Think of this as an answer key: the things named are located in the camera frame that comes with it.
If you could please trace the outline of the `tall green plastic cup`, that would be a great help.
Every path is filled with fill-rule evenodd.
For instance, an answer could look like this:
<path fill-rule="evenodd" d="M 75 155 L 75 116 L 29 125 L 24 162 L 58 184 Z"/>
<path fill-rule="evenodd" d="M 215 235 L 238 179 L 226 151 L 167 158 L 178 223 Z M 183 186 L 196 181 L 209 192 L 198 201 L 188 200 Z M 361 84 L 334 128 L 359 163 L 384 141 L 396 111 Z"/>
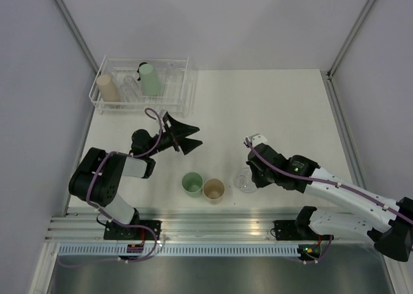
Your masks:
<path fill-rule="evenodd" d="M 139 65 L 139 78 L 143 93 L 147 96 L 157 96 L 161 93 L 162 84 L 156 69 L 148 63 Z"/>

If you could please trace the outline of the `short green plastic cup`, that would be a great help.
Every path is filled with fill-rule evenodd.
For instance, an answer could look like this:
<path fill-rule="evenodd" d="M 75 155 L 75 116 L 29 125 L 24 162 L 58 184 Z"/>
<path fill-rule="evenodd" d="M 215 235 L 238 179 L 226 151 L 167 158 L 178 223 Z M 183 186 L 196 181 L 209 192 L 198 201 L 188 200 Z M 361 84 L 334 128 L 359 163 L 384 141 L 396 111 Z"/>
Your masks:
<path fill-rule="evenodd" d="M 188 196 L 198 197 L 202 192 L 203 178 L 196 172 L 189 172 L 183 176 L 181 185 Z"/>

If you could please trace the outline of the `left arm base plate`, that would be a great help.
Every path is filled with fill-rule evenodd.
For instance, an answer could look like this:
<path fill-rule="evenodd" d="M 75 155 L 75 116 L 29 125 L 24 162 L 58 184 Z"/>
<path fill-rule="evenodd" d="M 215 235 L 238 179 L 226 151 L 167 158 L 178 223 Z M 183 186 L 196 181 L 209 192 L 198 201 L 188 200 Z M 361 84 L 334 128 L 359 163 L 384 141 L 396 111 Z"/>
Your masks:
<path fill-rule="evenodd" d="M 162 222 L 160 220 L 141 220 L 140 225 L 150 228 L 159 239 Z M 126 228 L 113 222 L 105 224 L 104 240 L 144 240 L 154 241 L 149 230 L 143 228 Z"/>

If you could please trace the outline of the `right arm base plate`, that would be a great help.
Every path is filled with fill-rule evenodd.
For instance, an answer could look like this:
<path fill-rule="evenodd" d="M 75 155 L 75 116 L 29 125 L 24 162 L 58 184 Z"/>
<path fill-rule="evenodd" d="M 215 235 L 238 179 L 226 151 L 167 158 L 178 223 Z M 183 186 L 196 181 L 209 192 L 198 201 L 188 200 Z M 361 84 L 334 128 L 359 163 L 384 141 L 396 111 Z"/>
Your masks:
<path fill-rule="evenodd" d="M 296 220 L 275 220 L 270 234 L 277 241 L 323 240 L 322 235 L 310 228 L 309 222 L 297 222 Z"/>

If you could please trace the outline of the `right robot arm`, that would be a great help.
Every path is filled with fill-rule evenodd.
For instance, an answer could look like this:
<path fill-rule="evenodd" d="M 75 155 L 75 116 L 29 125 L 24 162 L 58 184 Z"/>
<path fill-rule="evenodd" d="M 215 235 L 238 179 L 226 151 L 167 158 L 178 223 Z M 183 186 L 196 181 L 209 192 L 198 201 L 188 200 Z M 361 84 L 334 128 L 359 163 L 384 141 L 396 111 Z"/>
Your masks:
<path fill-rule="evenodd" d="M 275 184 L 318 197 L 347 211 L 343 217 L 305 206 L 294 221 L 298 237 L 316 235 L 371 240 L 382 255 L 407 262 L 412 252 L 412 199 L 389 199 L 348 184 L 302 155 L 285 158 L 260 134 L 246 137 L 247 165 L 257 188 Z"/>

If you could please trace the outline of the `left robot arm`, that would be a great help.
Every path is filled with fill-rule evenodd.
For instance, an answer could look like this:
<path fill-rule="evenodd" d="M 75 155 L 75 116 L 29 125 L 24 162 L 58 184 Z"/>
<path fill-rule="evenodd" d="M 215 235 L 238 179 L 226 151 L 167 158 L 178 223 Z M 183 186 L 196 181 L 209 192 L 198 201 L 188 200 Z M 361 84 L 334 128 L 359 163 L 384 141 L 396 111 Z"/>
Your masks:
<path fill-rule="evenodd" d="M 140 224 L 139 212 L 119 194 L 121 178 L 148 179 L 156 166 L 153 155 L 169 148 L 187 155 L 203 144 L 200 140 L 190 138 L 200 131 L 199 127 L 179 122 L 167 111 L 157 113 L 147 108 L 145 113 L 157 121 L 158 134 L 150 135 L 145 129 L 136 130 L 132 134 L 128 153 L 90 148 L 68 184 L 72 196 L 86 202 L 118 225 L 118 232 L 128 240 L 137 238 L 143 226 Z"/>

